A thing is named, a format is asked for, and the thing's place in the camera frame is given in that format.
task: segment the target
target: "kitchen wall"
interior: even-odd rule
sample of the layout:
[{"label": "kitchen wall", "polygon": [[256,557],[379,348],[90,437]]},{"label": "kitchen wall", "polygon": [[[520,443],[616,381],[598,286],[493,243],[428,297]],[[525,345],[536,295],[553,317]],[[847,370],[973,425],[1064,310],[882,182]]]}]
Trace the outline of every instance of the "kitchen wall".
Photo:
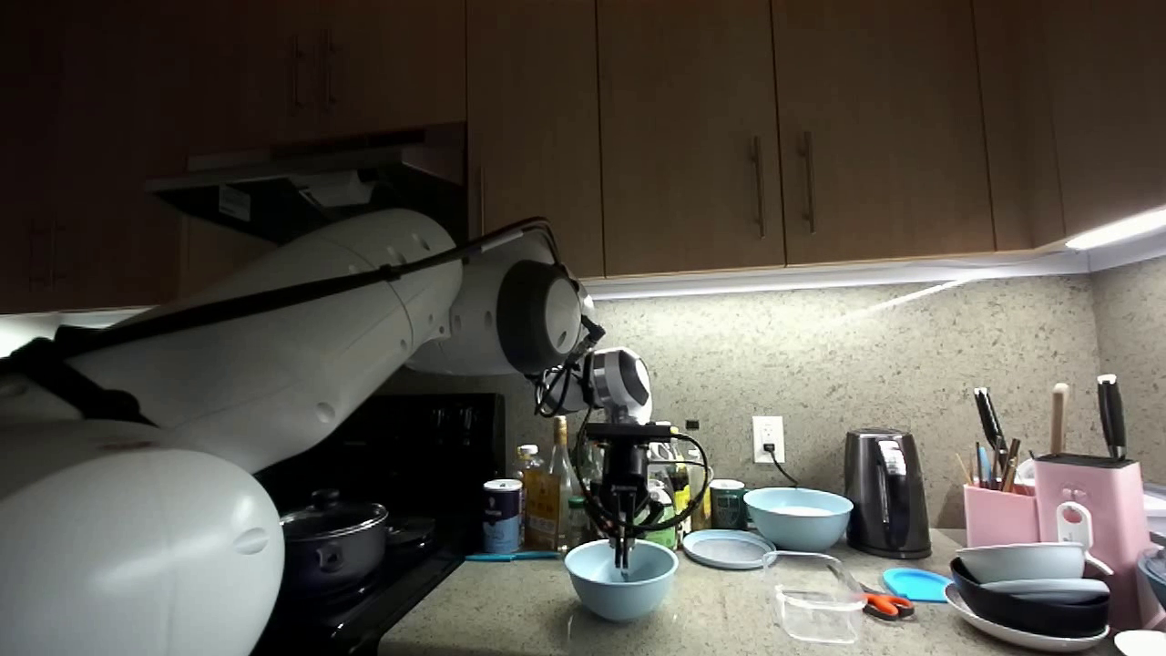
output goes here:
[{"label": "kitchen wall", "polygon": [[1128,455],[1147,480],[1166,480],[1166,259],[1100,272],[1100,359],[1121,381]]},{"label": "kitchen wall", "polygon": [[[757,412],[788,418],[791,474],[837,492],[847,430],[912,430],[936,526],[962,522],[958,480],[981,437],[973,387],[990,387],[1007,430],[1043,453],[1052,381],[1088,390],[1100,370],[1088,277],[640,297],[601,301],[598,320],[607,328],[607,345],[645,358],[657,418],[700,418],[696,437],[718,474],[783,484],[774,465],[747,461]],[[513,380],[391,381],[391,390],[452,387],[502,390],[509,443],[549,435],[527,416],[527,390]],[[1100,453],[1092,407],[1092,397],[1072,397],[1066,443],[1079,453]]]}]

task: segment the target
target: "kitchen counter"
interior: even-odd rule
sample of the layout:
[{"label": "kitchen counter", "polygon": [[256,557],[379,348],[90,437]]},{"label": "kitchen counter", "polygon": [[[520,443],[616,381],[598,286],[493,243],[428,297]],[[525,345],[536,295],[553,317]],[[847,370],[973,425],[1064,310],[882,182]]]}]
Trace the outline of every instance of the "kitchen counter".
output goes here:
[{"label": "kitchen counter", "polygon": [[[847,567],[882,588],[887,560],[872,554],[836,549]],[[949,531],[933,531],[933,557],[912,560],[919,567],[949,572],[958,544]],[[919,606],[915,619],[887,622],[864,614],[864,638],[856,645],[808,645],[783,635],[777,622],[774,572],[721,572],[683,557],[670,597],[640,622],[601,622],[576,606],[576,591],[560,560],[468,560],[459,565],[421,606],[417,606],[379,652],[581,652],[581,656],[683,656],[683,652],[887,652],[887,656],[985,656],[1023,652],[1003,645],[949,606]]]}]

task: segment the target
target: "robotic arm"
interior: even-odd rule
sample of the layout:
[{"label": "robotic arm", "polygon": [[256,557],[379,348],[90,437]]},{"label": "robotic arm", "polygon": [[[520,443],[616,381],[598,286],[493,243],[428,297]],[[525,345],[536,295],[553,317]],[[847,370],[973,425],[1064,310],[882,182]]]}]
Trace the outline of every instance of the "robotic arm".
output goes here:
[{"label": "robotic arm", "polygon": [[283,576],[250,474],[404,365],[536,374],[576,354],[583,291],[538,234],[457,249],[428,215],[360,215],[0,359],[0,652],[247,652]]}]

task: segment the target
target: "white plate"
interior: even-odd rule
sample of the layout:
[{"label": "white plate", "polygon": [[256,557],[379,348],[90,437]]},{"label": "white plate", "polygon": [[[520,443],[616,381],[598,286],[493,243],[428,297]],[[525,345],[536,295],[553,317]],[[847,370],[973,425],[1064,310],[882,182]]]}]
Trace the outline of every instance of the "white plate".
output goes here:
[{"label": "white plate", "polygon": [[1092,645],[1100,645],[1109,638],[1109,628],[1100,635],[1086,635],[1086,638],[1060,638],[1060,635],[1030,635],[1030,630],[1017,630],[1017,628],[1003,628],[1003,622],[990,622],[985,614],[975,614],[953,591],[953,583],[949,588],[949,606],[964,619],[973,622],[975,630],[1000,638],[1000,641],[1008,641],[1008,645],[1019,645],[1019,648],[1034,648],[1034,652],[1086,652]]},{"label": "white plate", "polygon": [[1166,652],[1166,635],[1161,630],[1121,630],[1121,635],[1116,635],[1116,645],[1121,656],[1159,656],[1159,652]]},{"label": "white plate", "polygon": [[757,531],[700,527],[683,538],[686,554],[712,567],[768,567],[777,549]]}]

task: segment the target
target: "pink container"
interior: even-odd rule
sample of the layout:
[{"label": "pink container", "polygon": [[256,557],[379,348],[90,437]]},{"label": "pink container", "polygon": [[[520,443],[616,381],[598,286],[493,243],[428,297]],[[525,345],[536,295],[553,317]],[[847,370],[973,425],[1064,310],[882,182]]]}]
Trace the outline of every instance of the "pink container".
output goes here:
[{"label": "pink container", "polygon": [[1043,544],[1037,504],[1030,492],[962,484],[964,544]]},{"label": "pink container", "polygon": [[1097,455],[1047,455],[1034,461],[1034,497],[1043,504],[1043,538],[1055,538],[1055,504],[1081,504],[1092,512],[1092,557],[1116,567],[1113,622],[1147,628],[1159,600],[1140,583],[1137,560],[1151,546],[1144,518],[1144,484],[1137,461]]}]

